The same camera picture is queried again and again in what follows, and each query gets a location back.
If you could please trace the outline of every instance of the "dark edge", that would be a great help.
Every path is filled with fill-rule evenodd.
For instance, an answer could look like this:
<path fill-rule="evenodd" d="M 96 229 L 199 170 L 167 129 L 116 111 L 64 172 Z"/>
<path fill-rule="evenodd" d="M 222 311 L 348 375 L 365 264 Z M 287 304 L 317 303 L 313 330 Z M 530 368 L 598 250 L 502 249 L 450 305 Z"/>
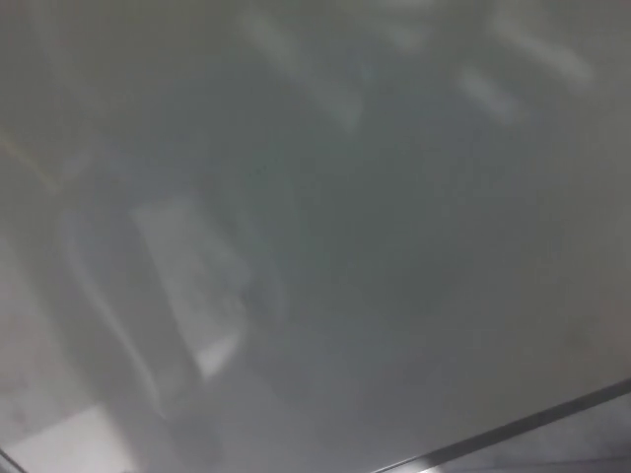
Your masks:
<path fill-rule="evenodd" d="M 0 473 L 27 473 L 27 470 L 0 448 Z"/>
<path fill-rule="evenodd" d="M 429 453 L 415 456 L 386 468 L 375 471 L 375 473 L 385 473 L 408 463 L 419 462 L 423 468 L 429 469 L 440 466 L 448 461 L 455 460 L 461 456 L 468 455 L 482 448 L 486 448 L 496 443 L 512 439 L 527 432 L 546 426 L 556 421 L 560 421 L 573 414 L 591 409 L 599 404 L 610 401 L 617 397 L 631 392 L 631 378 L 620 381 L 609 387 L 586 394 L 568 402 L 551 407 L 544 411 L 537 412 L 530 416 L 519 419 L 505 426 L 493 429 L 475 437 L 452 443 L 443 448 L 438 448 Z"/>

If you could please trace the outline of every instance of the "glass surface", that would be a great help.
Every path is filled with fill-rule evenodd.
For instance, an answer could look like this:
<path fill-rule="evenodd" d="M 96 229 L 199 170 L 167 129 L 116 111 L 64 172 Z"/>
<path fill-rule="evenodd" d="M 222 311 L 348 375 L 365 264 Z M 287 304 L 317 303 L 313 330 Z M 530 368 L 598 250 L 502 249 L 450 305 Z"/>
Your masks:
<path fill-rule="evenodd" d="M 627 377 L 627 4 L 2 4 L 0 444 L 368 473 Z"/>

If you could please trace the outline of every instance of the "glossy surface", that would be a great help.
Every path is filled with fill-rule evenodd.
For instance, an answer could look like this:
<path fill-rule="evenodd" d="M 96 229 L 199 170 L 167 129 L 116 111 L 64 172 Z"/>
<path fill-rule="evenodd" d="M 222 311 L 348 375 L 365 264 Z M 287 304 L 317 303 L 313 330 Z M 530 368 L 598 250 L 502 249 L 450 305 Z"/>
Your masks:
<path fill-rule="evenodd" d="M 3 48 L 34 473 L 368 473 L 629 375 L 624 3 L 73 3 Z"/>

